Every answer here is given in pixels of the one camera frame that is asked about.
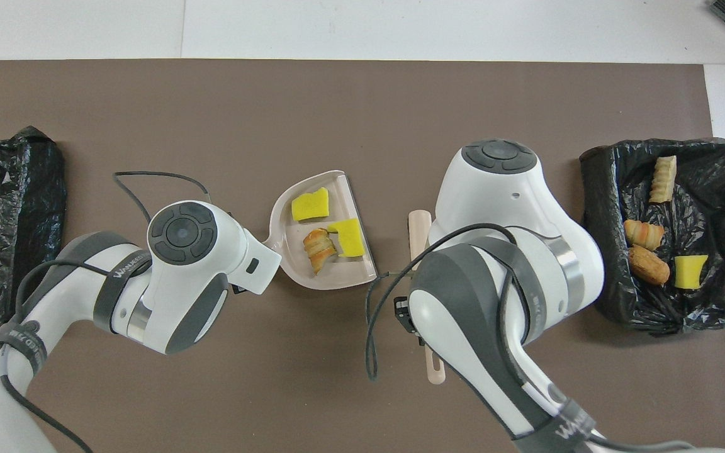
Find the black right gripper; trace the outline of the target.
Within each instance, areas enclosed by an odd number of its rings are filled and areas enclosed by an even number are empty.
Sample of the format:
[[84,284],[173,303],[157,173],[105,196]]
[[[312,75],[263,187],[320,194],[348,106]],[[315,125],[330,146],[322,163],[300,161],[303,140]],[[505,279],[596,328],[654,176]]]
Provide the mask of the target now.
[[421,337],[420,333],[415,328],[412,321],[412,316],[409,310],[408,296],[395,296],[394,298],[394,312],[395,318],[400,322],[400,325],[405,329],[406,332],[411,333],[418,339],[421,347],[425,346],[425,341]]

